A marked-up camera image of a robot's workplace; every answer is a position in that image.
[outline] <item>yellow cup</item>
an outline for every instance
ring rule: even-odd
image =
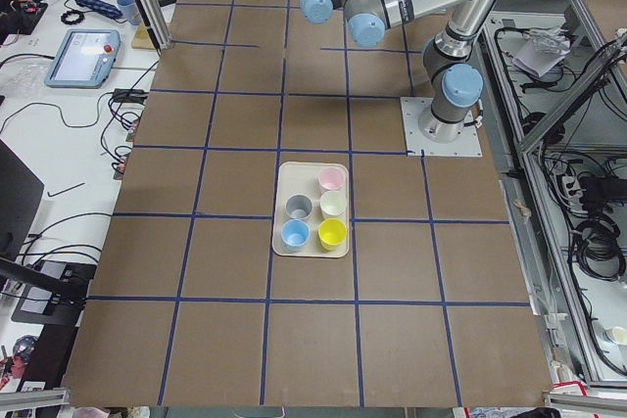
[[[346,225],[340,219],[326,219],[317,229],[320,243],[325,250],[337,250],[346,240]]]

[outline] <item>blue joint cap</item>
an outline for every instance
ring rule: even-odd
[[[362,48],[372,48],[385,36],[385,24],[374,14],[357,14],[349,20],[353,40]]]
[[[324,23],[331,18],[331,0],[301,0],[301,11],[310,23]]]
[[[479,100],[483,90],[483,77],[468,64],[455,64],[444,74],[442,91],[451,104],[469,108]]]

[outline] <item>black monitor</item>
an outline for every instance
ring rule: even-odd
[[[4,285],[10,278],[26,284],[12,319],[73,325],[84,305],[95,266],[43,262],[33,269],[16,262],[42,196],[43,183],[0,140],[0,282]]]

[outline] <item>white mounting plate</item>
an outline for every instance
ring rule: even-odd
[[[402,97],[401,110],[403,111],[403,128],[405,129],[405,142],[408,148],[408,156],[420,157],[482,157],[481,144],[477,136],[477,129],[468,126],[463,129],[458,139],[449,144],[440,144],[422,134],[418,128],[418,117],[422,110],[431,105],[431,98]],[[473,121],[472,113],[468,112],[467,122]]]

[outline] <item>pink cup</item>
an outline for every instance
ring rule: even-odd
[[[337,166],[328,166],[317,175],[320,192],[339,191],[346,186],[346,173]]]

